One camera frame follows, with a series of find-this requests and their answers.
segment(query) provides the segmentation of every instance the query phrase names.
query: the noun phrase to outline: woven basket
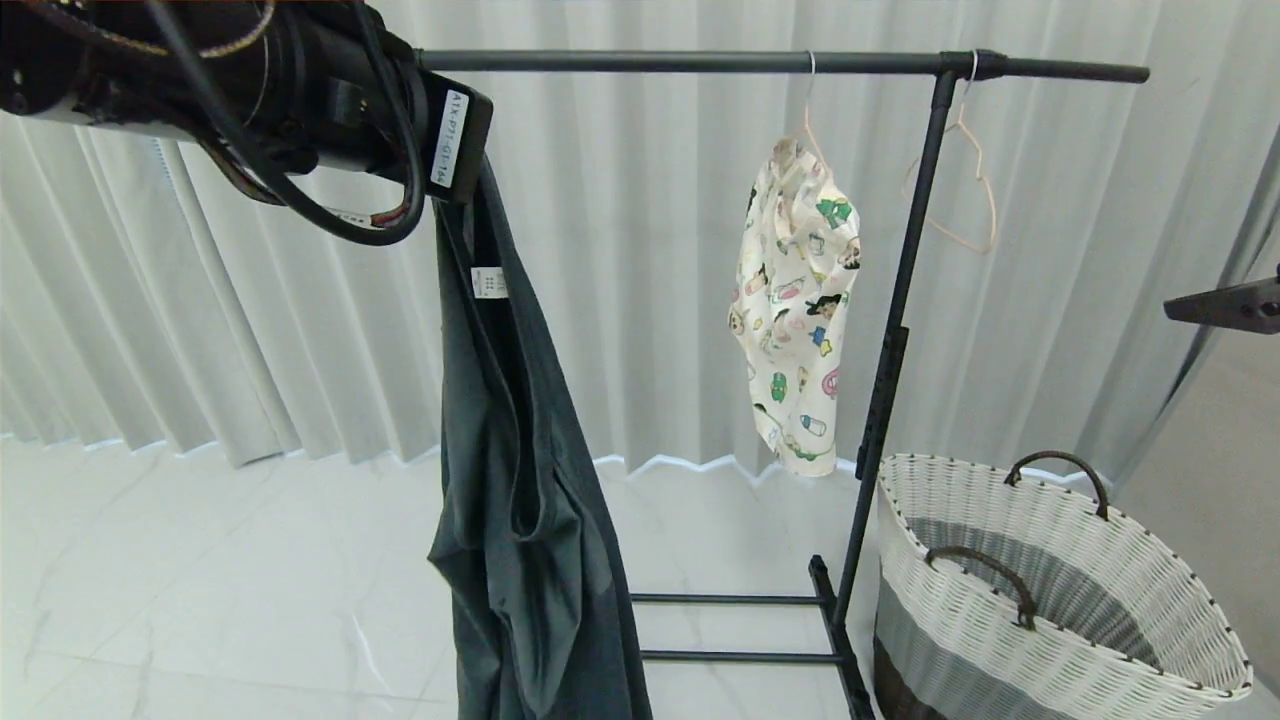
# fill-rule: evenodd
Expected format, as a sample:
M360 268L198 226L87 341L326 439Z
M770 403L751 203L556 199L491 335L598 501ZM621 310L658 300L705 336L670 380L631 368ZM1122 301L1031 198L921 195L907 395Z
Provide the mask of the woven basket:
M1080 465L1098 501L1021 468ZM1187 564L1064 452L1012 470L896 455L879 473L876 694L886 717L1199 717L1253 669Z

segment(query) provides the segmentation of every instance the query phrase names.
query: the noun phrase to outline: brown handle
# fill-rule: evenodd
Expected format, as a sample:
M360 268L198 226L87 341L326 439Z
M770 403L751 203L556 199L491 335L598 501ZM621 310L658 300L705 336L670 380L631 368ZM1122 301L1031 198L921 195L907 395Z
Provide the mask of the brown handle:
M1098 518L1102 518L1103 520L1106 520L1107 519L1107 491L1106 491L1105 487L1102 487L1102 478L1100 478L1098 474L1096 471L1093 471L1093 468L1091 468L1088 462L1085 462L1084 460L1082 460L1080 457L1078 457L1075 455L1071 455L1070 452L1062 452L1061 450L1042 450L1039 452L1032 452L1027 457L1023 457L1021 460L1019 460L1018 462L1014 464L1014 469L1010 470L1009 471L1009 477L1005 478L1005 484L1007 484L1007 486L1016 486L1018 480L1023 479L1023 468L1025 468L1027 465L1029 465L1029 464L1032 464L1032 462L1034 462L1037 460L1044 460L1046 457L1056 457L1059 460L1066 460L1068 462L1073 462L1075 465L1079 465L1080 469L1084 470L1084 474L1088 475L1089 480L1093 483L1093 491L1098 493L1098 511L1097 511L1097 515L1098 515Z
M947 547L931 547L929 551L924 553L924 562L928 564L929 566L933 566L934 559L947 557L952 555L960 557L968 557L970 560L977 560L983 565L1004 575L1005 579L1014 585L1014 589L1018 591L1018 624L1023 628L1027 628L1028 630L1036 629L1036 600L1032 598L1032 591L1027 588L1027 583L1024 583L1023 579L1018 577L1018 573L1014 573L1009 568L1005 568L1000 561L995 560L993 557L988 557L987 555L983 555L977 550L970 550L961 544L952 544Z

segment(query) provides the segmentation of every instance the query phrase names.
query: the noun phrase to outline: brown stripe on basket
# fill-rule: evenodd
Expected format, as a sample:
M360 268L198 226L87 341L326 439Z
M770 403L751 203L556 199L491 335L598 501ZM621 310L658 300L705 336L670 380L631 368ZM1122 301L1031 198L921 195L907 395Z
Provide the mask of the brown stripe on basket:
M964 546L996 559L1032 591L1037 615L1064 625L1082 638L1123 652L1157 670L1162 667L1142 625L1114 596L1087 573L1042 547L1009 536L929 518L906 520L924 547ZM974 575L1009 598L1018 597L1012 584L982 562L955 559Z
M1074 720L938 646L906 612L883 578L876 610L876 644L884 651L883 664L896 674L896 678L882 676L877 655L876 697L890 720ZM909 698L899 685L910 689Z

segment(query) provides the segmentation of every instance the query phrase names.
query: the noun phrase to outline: beige wall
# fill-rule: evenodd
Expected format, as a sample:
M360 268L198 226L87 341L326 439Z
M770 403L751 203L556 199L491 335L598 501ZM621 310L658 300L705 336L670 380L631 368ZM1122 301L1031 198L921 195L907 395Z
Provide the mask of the beige wall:
M1280 336L1219 331L1120 492L1204 579L1260 673L1280 678Z

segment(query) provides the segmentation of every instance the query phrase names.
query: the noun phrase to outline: black metal rack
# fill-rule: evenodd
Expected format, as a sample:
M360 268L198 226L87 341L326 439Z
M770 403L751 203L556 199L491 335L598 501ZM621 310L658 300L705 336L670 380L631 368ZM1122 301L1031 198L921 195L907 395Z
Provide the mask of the black metal rack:
M635 593L634 602L680 605L771 605L813 606L820 610L831 653L791 652L727 652L727 651L675 651L650 650L646 660L684 662L764 662L799 665L833 665L840 670L850 717L870 720L870 696L858 669L858 659L849 642L845 620L849 615L850 596L858 559L863 550L863 536L870 515L876 475L890 415L897 393L897 380L906 351L908 329L902 327L906 296L911 287L911 273L924 229L925 209L933 188L933 176L942 149L947 114L955 96L956 83L987 81L1000 77L1038 77L1085 79L1098 82L1143 83L1149 70L1135 65L1110 65L1061 60L1009 58L992 50L919 53L671 53L671 51L425 51L417 53L421 67L433 70L479 72L598 72L598 73L823 73L823 74L911 74L933 76L933 99L929 104L929 126L924 135L915 192L906 222L906 237L899 260L897 278L884 325L876 384L863 428L863 442L858 448L856 475L861 480L858 506L849 533L840 591L831 584L827 564L814 555L809 560L813 580L812 596L756 596L756 594L652 594Z

